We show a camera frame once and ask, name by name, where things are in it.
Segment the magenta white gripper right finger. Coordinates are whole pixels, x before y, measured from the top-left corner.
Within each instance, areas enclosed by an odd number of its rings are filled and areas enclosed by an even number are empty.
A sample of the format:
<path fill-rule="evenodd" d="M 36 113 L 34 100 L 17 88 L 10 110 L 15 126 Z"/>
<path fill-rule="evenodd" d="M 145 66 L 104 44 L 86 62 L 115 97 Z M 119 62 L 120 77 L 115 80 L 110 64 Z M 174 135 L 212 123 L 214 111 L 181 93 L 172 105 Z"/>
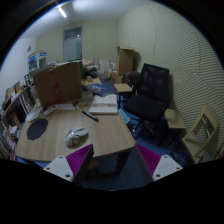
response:
<path fill-rule="evenodd" d="M 136 145 L 136 148 L 148 173 L 154 181 L 160 180 L 182 169 L 169 155 L 160 156 L 139 144 Z"/>

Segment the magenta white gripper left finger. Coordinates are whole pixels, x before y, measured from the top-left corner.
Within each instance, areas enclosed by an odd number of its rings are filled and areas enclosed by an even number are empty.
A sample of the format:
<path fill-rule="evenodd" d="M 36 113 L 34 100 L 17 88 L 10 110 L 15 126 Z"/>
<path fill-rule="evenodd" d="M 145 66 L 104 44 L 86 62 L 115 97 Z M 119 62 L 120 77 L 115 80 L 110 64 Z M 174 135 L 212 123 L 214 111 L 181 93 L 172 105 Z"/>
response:
<path fill-rule="evenodd" d="M 44 170 L 69 182 L 81 184 L 93 154 L 93 145 L 90 144 L 68 156 L 58 156 Z"/>

